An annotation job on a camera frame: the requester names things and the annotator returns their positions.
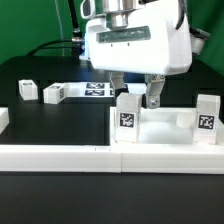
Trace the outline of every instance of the white platform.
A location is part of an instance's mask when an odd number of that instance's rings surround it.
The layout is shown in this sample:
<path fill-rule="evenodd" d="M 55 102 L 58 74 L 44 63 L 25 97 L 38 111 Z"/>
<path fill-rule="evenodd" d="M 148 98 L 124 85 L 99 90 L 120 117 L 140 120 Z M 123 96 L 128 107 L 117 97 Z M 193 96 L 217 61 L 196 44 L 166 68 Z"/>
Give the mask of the white platform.
<path fill-rule="evenodd" d="M 192 144 L 193 129 L 175 126 L 184 111 L 143 110 L 140 142 L 115 143 L 111 108 L 110 146 L 0 145 L 0 171 L 224 174 L 224 125 L 216 145 Z"/>
<path fill-rule="evenodd" d="M 193 144 L 193 128 L 176 126 L 182 112 L 195 109 L 142 109 L 139 143 L 116 143 L 111 108 L 111 148 L 122 155 L 121 172 L 224 174 L 224 125 L 219 121 L 216 145 Z"/>

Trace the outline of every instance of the small white block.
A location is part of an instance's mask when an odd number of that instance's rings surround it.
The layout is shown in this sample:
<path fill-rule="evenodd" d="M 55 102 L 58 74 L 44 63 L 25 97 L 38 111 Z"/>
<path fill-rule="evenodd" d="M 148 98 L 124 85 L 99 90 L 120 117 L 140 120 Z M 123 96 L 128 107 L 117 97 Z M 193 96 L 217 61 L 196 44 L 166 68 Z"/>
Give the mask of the small white block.
<path fill-rule="evenodd" d="M 44 103 L 58 104 L 68 95 L 68 83 L 54 83 L 44 89 Z"/>
<path fill-rule="evenodd" d="M 1 107 L 0 108 L 0 134 L 4 131 L 4 129 L 9 124 L 9 113 L 8 108 Z"/>
<path fill-rule="evenodd" d="M 216 144 L 220 96 L 198 95 L 193 141 Z"/>
<path fill-rule="evenodd" d="M 193 128 L 195 123 L 195 113 L 182 112 L 177 113 L 176 125 L 180 128 Z"/>
<path fill-rule="evenodd" d="M 142 95 L 121 93 L 117 98 L 115 140 L 137 142 Z"/>
<path fill-rule="evenodd" d="M 22 96 L 23 100 L 38 99 L 37 85 L 33 82 L 33 80 L 20 80 L 19 93 Z"/>

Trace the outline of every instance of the green screen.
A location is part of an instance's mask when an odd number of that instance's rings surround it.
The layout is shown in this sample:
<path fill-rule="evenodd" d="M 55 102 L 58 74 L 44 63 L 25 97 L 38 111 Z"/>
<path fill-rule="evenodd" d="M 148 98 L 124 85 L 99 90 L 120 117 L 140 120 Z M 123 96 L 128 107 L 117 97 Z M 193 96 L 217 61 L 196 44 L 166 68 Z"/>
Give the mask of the green screen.
<path fill-rule="evenodd" d="M 85 32 L 86 21 L 81 19 L 79 10 L 81 2 L 74 0 L 80 28 Z M 68 2 L 58 0 L 58 3 L 64 37 L 71 38 Z M 40 44 L 61 38 L 54 0 L 1 0 L 0 16 L 0 63 L 14 56 L 26 55 Z M 192 27 L 211 34 L 202 54 L 196 57 L 224 75 L 223 0 L 188 0 L 188 17 Z M 62 55 L 62 51 L 46 50 L 37 55 Z"/>

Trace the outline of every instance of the black table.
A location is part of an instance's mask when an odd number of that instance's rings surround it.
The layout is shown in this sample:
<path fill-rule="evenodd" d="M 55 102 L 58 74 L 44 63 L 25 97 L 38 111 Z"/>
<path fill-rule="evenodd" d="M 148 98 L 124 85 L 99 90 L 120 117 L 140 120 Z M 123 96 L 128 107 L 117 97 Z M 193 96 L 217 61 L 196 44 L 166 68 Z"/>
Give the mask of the black table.
<path fill-rule="evenodd" d="M 39 100 L 21 99 L 20 79 L 38 84 Z M 10 125 L 0 144 L 109 145 L 112 98 L 47 105 L 42 95 L 54 82 L 107 80 L 105 72 L 70 58 L 8 60 L 0 66 L 0 106 L 9 107 Z M 125 81 L 144 82 L 144 77 L 128 74 Z M 199 93 L 220 95 L 223 102 L 224 77 L 194 61 L 187 74 L 167 77 L 161 106 L 195 106 Z M 1 172 L 0 223 L 223 224 L 223 189 L 222 175 Z"/>

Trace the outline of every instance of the screw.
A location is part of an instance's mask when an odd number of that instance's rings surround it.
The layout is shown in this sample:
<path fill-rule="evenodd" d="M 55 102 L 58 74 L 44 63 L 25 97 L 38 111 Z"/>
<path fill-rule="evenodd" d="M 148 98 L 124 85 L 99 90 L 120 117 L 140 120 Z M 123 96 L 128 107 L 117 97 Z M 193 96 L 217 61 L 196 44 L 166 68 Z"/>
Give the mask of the screw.
<path fill-rule="evenodd" d="M 150 100 L 150 102 L 151 102 L 151 104 L 152 104 L 153 106 L 155 106 L 155 105 L 157 104 L 157 100 L 156 100 L 155 98 L 152 98 L 152 99 Z"/>

